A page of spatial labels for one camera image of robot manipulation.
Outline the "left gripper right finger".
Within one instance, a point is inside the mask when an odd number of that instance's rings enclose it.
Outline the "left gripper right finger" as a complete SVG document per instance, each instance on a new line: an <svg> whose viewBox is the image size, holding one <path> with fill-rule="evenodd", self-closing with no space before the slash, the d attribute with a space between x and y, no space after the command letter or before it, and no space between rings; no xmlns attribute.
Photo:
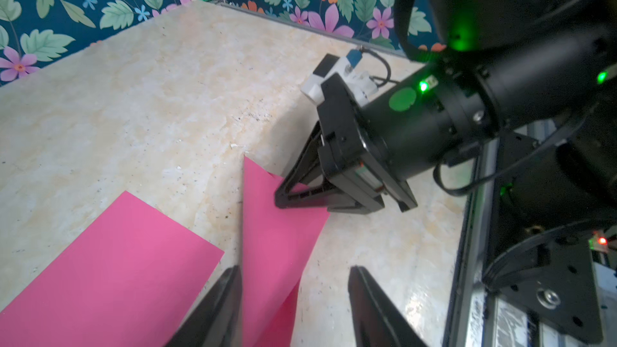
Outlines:
<svg viewBox="0 0 617 347"><path fill-rule="evenodd" d="M348 292L356 346L426 346L366 268L350 268Z"/></svg>

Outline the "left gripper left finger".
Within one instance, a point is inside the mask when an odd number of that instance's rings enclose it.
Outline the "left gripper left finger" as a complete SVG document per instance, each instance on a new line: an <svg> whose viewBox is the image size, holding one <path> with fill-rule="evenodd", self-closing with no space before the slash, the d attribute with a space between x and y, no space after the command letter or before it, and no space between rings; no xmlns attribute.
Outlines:
<svg viewBox="0 0 617 347"><path fill-rule="evenodd" d="M241 298L241 270L234 266L217 279L165 346L231 346Z"/></svg>

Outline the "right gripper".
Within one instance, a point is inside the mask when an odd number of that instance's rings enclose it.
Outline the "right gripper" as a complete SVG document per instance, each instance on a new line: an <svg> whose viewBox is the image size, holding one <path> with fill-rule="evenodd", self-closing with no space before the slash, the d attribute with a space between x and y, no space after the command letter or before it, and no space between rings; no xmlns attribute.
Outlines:
<svg viewBox="0 0 617 347"><path fill-rule="evenodd" d="M325 100L317 107L320 123L276 189L276 207L367 215L382 210L382 196L389 194L402 212L415 209L418 203L411 188L388 169L386 155L371 139L361 108L342 77L332 75L321 90ZM325 180L309 187L322 173Z"/></svg>

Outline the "pink square paper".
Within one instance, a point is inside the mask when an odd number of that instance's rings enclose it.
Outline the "pink square paper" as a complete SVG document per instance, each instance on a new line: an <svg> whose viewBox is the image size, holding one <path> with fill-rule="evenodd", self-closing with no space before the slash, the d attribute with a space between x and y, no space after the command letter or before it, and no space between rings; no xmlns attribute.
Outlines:
<svg viewBox="0 0 617 347"><path fill-rule="evenodd" d="M328 218L325 208L279 209L281 177L244 159L242 344L289 346L300 281Z"/></svg>

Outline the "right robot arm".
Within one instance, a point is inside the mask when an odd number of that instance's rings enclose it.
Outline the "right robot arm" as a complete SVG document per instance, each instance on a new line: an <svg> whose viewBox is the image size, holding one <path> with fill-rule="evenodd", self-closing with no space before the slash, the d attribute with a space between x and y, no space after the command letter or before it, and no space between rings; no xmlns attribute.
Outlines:
<svg viewBox="0 0 617 347"><path fill-rule="evenodd" d="M616 220L616 0L395 0L395 32L422 67L382 96L326 56L302 90L318 121L274 195L278 208L372 213L389 194L416 207L408 180L477 157L524 125L557 129L529 154L467 186L502 181L509 218L530 226Z"/></svg>

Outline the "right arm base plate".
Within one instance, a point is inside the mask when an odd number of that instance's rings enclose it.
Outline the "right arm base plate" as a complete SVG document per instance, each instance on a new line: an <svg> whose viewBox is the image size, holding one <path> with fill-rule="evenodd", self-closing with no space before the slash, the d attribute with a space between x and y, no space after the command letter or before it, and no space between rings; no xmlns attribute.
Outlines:
<svg viewBox="0 0 617 347"><path fill-rule="evenodd" d="M589 240L614 207L568 146L495 181L482 281L581 342L604 340Z"/></svg>

